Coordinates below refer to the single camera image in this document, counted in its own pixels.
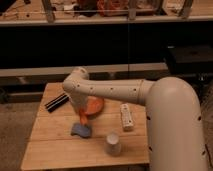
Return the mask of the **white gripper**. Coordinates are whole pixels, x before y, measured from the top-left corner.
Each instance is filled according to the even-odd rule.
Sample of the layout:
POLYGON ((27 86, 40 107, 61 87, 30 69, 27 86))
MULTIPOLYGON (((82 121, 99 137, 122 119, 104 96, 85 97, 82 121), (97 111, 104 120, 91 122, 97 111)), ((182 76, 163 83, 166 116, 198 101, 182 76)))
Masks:
POLYGON ((79 113, 80 109, 86 109, 88 103, 88 96, 80 93, 70 94, 70 103, 76 113, 79 113))

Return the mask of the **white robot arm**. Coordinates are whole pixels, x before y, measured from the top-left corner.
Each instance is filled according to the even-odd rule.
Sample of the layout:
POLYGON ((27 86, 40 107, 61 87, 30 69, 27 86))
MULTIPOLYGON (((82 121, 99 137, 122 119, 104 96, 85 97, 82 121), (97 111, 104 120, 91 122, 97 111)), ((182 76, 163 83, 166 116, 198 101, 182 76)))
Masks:
POLYGON ((150 171, 208 171, 200 102, 177 77, 96 81, 76 67, 63 81, 75 107, 96 96, 146 108, 150 171))

